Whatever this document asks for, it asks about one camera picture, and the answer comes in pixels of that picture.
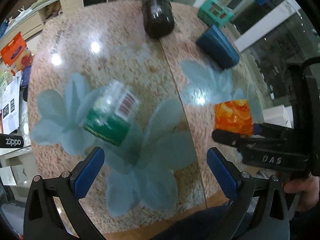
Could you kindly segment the person's right hand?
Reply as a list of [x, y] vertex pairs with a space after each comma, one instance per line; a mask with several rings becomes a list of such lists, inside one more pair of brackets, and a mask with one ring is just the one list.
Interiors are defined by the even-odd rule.
[[284, 185], [284, 192], [289, 194], [301, 193], [297, 211], [308, 211], [319, 201], [319, 177], [310, 176], [306, 179], [292, 180]]

